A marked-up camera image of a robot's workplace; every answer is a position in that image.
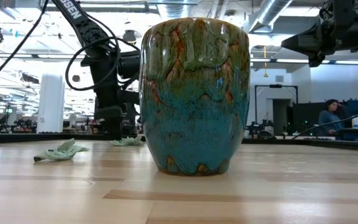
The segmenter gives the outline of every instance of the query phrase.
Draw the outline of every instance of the light wood surface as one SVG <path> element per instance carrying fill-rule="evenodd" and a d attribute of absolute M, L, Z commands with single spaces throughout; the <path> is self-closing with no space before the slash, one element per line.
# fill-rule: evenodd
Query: light wood surface
<path fill-rule="evenodd" d="M 61 141 L 0 144 L 0 223 L 358 223 L 358 151 L 241 145 L 214 177 L 161 174 L 147 146 L 33 162 Z"/>

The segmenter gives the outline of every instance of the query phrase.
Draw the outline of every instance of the robotic arm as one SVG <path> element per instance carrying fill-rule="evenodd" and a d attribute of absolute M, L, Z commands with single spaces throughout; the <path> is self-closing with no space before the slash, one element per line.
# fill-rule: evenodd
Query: robotic arm
<path fill-rule="evenodd" d="M 309 56 L 317 67 L 337 50 L 358 51 L 358 0 L 326 0 L 317 23 L 282 42 L 282 47 Z"/>
<path fill-rule="evenodd" d="M 125 88 L 130 82 L 137 79 L 140 52 L 135 50 L 121 53 L 117 40 L 122 39 L 115 37 L 113 32 L 111 32 L 112 37 L 109 37 L 95 22 L 97 20 L 87 15 L 75 0 L 52 0 L 52 2 L 74 29 L 83 46 L 82 50 L 86 52 L 81 66 L 90 67 L 93 81 L 96 83 L 92 88 L 74 89 L 93 89 L 95 91 L 98 98 L 95 119 L 104 126 L 112 139 L 120 140 L 121 121 L 126 115 L 125 103 L 139 104 L 138 93 L 125 91 Z M 117 71 L 123 78 L 131 78 L 129 82 L 120 86 Z"/>

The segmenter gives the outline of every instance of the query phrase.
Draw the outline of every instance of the ceramic vase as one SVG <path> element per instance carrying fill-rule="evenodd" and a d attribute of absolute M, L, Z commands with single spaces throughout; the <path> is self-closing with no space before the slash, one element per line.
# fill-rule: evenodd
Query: ceramic vase
<path fill-rule="evenodd" d="M 175 175 L 227 171 L 246 126 L 249 40 L 230 23 L 183 18 L 144 35 L 140 113 L 158 169 Z"/>

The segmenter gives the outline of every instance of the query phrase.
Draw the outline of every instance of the woman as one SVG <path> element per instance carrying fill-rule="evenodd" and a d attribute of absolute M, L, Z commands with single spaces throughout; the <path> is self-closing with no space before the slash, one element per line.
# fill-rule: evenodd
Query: woman
<path fill-rule="evenodd" d="M 341 119 L 338 116 L 338 110 L 337 110 L 338 106 L 340 106 L 340 104 L 338 103 L 337 100 L 327 100 L 325 110 L 320 112 L 319 125 L 331 123 L 334 121 L 340 121 Z M 329 124 L 323 126 L 321 129 L 323 134 L 334 134 L 343 128 L 344 126 L 342 122 L 339 122 L 336 124 Z"/>

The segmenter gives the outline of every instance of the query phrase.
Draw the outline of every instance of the black cable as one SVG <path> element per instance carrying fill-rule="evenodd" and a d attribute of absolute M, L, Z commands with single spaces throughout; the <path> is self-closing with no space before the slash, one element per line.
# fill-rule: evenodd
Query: black cable
<path fill-rule="evenodd" d="M 2 69 L 7 65 L 7 63 L 15 56 L 16 53 L 20 50 L 20 48 L 24 45 L 26 40 L 30 37 L 31 33 L 37 28 L 37 26 L 40 24 L 42 16 L 45 14 L 45 11 L 47 10 L 48 0 L 45 1 L 44 6 L 41 10 L 41 14 L 38 17 L 37 21 L 34 23 L 34 25 L 31 27 L 30 31 L 25 35 L 23 40 L 19 43 L 19 45 L 16 47 L 16 49 L 10 54 L 10 56 L 5 60 L 5 62 L 0 66 L 0 72 Z"/>
<path fill-rule="evenodd" d="M 87 44 L 85 45 L 84 47 L 82 47 L 80 50 L 78 50 L 74 56 L 70 59 L 70 61 L 68 62 L 68 65 L 67 65 L 67 68 L 66 68 L 66 72 L 65 72 L 65 79 L 66 79 L 66 83 L 67 85 L 73 89 L 73 90 L 76 90 L 76 91 L 87 91 L 87 90 L 93 90 L 97 87 L 99 87 L 100 85 L 103 84 L 104 81 L 107 80 L 107 78 L 110 77 L 110 75 L 112 75 L 115 71 L 115 69 L 117 68 L 118 66 L 118 63 L 119 63 L 119 59 L 121 57 L 121 53 L 120 53 L 120 49 L 119 47 L 117 47 L 117 55 L 116 55 L 116 61 L 114 62 L 114 65 L 112 67 L 112 69 L 110 70 L 110 72 L 104 77 L 102 78 L 102 80 L 100 80 L 99 82 L 95 83 L 94 85 L 92 86 L 89 86 L 89 87 L 85 87 L 85 88 L 77 88 L 77 87 L 74 87 L 71 83 L 70 83 L 70 79 L 69 79 L 69 72 L 70 72 L 70 68 L 71 66 L 73 65 L 75 59 L 77 58 L 77 56 L 79 56 L 80 53 L 82 53 L 84 50 L 90 48 L 90 47 L 93 47 L 94 45 L 99 45 L 103 42 L 106 42 L 107 40 L 115 40 L 116 41 L 116 45 L 118 46 L 118 38 L 114 35 L 113 33 L 113 36 L 112 37 L 106 37 L 106 38 L 103 38 L 103 39 L 100 39 L 100 40 L 97 40 L 97 41 L 94 41 L 90 44 Z"/>
<path fill-rule="evenodd" d="M 291 138 L 291 140 L 294 140 L 296 139 L 297 137 L 301 136 L 302 134 L 304 133 L 308 133 L 309 131 L 313 130 L 313 129 L 316 129 L 316 128 L 321 128 L 321 127 L 324 127 L 324 126 L 327 126 L 327 125 L 330 125 L 330 124 L 336 124 L 336 123 L 340 123 L 340 122 L 344 122 L 344 121 L 349 121 L 353 118 L 357 118 L 358 117 L 358 114 L 354 115 L 354 116 L 351 116 L 350 118 L 345 118 L 345 119 L 342 119 L 342 120 L 339 120 L 339 121 L 333 121 L 333 122 L 330 122 L 330 123 L 326 123 L 326 124 L 322 124 L 322 125 L 319 125 L 319 126 L 315 126 L 315 127 L 312 127 L 312 128 L 309 128 L 309 129 L 306 129 L 304 131 L 302 131 L 301 133 L 299 133 L 299 135 Z"/>
<path fill-rule="evenodd" d="M 76 90 L 76 91 L 87 91 L 87 90 L 93 90 L 97 87 L 99 87 L 100 85 L 102 85 L 115 71 L 115 69 L 117 69 L 117 66 L 119 65 L 119 60 L 121 59 L 121 50 L 119 48 L 119 44 L 118 44 L 118 40 L 120 40 L 121 42 L 135 48 L 136 50 L 140 51 L 140 49 L 138 47 L 136 47 L 135 45 L 129 43 L 128 41 L 122 39 L 122 38 L 119 38 L 119 37 L 116 37 L 116 35 L 114 34 L 114 32 L 108 27 L 106 26 L 105 24 L 103 24 L 101 21 L 99 21 L 98 19 L 94 18 L 93 16 L 87 14 L 87 16 L 89 18 L 91 18 L 92 20 L 94 20 L 95 22 L 99 23 L 100 25 L 102 25 L 104 28 L 106 28 L 110 34 L 112 35 L 112 37 L 107 37 L 107 38 L 103 38 L 103 39 L 100 39 L 100 40 L 97 40 L 97 41 L 94 41 L 84 47 L 82 47 L 79 51 L 77 51 L 74 56 L 70 59 L 68 65 L 67 65 L 67 68 L 66 68 L 66 72 L 65 72 L 65 80 L 66 80 L 66 83 L 67 85 L 73 89 L 73 90 Z M 79 56 L 80 53 L 82 53 L 84 50 L 92 47 L 92 46 L 95 46 L 95 45 L 98 45 L 98 44 L 101 44 L 107 40 L 114 40 L 115 41 L 115 44 L 113 44 L 117 50 L 117 55 L 116 55 L 116 61 L 114 62 L 114 65 L 112 67 L 112 69 L 110 70 L 110 72 L 104 77 L 102 78 L 102 80 L 100 80 L 99 82 L 95 83 L 94 85 L 92 86 L 89 86 L 89 87 L 85 87 L 85 88 L 77 88 L 77 87 L 74 87 L 71 83 L 70 83 L 70 68 L 71 66 L 73 65 L 75 59 L 77 58 L 77 56 Z M 120 84 L 126 84 L 127 82 L 130 82 L 131 79 L 127 80 L 127 81 L 120 81 L 118 80 L 117 78 L 117 82 L 120 83 Z"/>
<path fill-rule="evenodd" d="M 117 37 L 117 40 L 123 42 L 124 44 L 126 44 L 126 45 L 128 45 L 128 46 L 133 47 L 135 50 L 140 51 L 140 49 L 139 49 L 138 47 L 136 47 L 135 45 L 129 43 L 128 41 L 126 41 L 126 40 L 124 40 L 124 39 L 122 39 L 122 38 Z M 120 81 L 120 80 L 118 80 L 118 78 L 117 78 L 117 82 L 120 83 L 120 84 L 129 85 L 128 83 L 129 83 L 129 82 L 133 82 L 133 81 L 134 81 L 133 78 L 135 78 L 135 76 L 136 76 L 136 75 L 134 75 L 132 78 L 130 78 L 130 79 L 126 80 L 126 81 L 123 81 L 123 82 Z"/>
<path fill-rule="evenodd" d="M 104 23 L 102 23 L 99 19 L 89 15 L 88 13 L 85 13 L 89 18 L 91 18 L 92 20 L 94 20 L 95 22 L 97 22 L 98 24 L 102 25 L 107 31 L 109 31 L 109 33 L 112 35 L 112 36 L 115 36 L 114 35 L 114 32 L 108 27 L 106 26 Z"/>

